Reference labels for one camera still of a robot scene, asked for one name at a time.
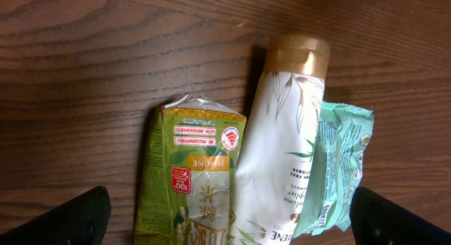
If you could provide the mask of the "green tea drink pouch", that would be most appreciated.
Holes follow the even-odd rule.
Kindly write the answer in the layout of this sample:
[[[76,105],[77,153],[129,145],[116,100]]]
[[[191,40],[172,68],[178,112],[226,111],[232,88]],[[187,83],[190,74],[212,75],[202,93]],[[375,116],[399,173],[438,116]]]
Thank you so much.
[[[226,244],[246,121],[194,94],[157,108],[137,201],[135,244]]]

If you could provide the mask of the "white tube gold cap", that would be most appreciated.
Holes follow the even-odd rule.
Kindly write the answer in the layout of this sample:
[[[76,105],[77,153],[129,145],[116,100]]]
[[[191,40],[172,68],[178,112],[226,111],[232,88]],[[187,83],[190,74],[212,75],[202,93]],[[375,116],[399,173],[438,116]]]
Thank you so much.
[[[272,37],[266,50],[232,192],[231,244],[289,244],[314,157],[330,45]]]

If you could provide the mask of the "teal snack packet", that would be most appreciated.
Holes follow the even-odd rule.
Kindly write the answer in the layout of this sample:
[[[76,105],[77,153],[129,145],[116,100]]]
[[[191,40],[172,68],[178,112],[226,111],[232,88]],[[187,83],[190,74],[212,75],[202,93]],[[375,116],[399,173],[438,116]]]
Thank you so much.
[[[363,178],[364,151],[373,133],[373,111],[324,102],[307,188],[294,237],[351,225],[350,205]]]

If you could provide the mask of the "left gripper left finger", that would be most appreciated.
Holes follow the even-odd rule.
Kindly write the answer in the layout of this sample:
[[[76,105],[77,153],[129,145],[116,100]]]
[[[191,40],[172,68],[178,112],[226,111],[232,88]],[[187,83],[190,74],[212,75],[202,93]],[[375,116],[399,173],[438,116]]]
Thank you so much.
[[[106,187],[97,186],[1,235],[1,245],[100,245],[111,216]]]

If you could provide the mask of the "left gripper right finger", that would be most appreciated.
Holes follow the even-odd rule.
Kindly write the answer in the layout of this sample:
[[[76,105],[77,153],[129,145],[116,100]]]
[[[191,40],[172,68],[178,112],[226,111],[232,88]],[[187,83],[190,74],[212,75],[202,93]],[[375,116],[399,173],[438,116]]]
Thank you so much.
[[[383,196],[357,187],[350,206],[356,245],[450,245],[450,233]]]

